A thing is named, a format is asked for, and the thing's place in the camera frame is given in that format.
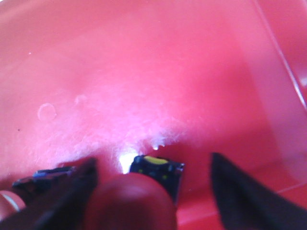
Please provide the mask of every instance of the red plastic container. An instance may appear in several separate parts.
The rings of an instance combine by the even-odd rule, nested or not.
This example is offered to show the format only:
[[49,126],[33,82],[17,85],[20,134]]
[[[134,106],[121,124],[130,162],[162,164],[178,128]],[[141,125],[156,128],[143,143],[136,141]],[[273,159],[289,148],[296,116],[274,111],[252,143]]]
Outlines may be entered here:
[[3,0],[1,186],[159,155],[186,164],[179,229],[221,230],[217,151],[307,207],[306,20],[304,0]]

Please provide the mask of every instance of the bubble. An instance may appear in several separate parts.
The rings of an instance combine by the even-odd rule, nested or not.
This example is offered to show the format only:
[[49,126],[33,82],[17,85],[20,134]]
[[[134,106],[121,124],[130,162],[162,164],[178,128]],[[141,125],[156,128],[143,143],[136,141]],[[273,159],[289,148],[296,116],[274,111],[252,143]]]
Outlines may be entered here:
[[38,119],[43,122],[52,121],[56,116],[57,111],[51,103],[42,104],[37,111]]

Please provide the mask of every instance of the yellow marking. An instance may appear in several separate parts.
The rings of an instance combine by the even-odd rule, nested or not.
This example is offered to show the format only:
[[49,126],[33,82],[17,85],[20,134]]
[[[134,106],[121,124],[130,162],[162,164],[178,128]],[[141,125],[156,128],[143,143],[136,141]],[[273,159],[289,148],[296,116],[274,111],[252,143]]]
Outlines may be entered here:
[[147,160],[148,162],[150,162],[152,164],[166,164],[166,163],[168,163],[167,160],[156,158],[156,157],[145,156],[144,158],[145,158],[145,160]]

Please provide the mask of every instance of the bright light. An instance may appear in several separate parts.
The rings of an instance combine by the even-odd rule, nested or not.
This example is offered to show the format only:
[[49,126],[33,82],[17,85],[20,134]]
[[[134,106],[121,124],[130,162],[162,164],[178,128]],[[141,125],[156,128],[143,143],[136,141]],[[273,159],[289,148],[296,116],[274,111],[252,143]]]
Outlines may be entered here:
[[130,165],[133,162],[133,159],[138,156],[138,153],[135,149],[129,148],[125,150],[125,153],[119,157],[119,162],[123,169],[123,173],[126,174],[129,172]]

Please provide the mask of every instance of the red surface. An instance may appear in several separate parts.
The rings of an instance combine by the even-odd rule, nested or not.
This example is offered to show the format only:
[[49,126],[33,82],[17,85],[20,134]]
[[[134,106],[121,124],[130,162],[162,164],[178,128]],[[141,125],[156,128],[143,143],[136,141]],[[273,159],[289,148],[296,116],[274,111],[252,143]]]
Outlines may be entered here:
[[104,182],[160,155],[186,164],[179,229],[219,230],[218,151],[307,207],[306,17],[303,0],[3,0],[2,186],[88,155]]

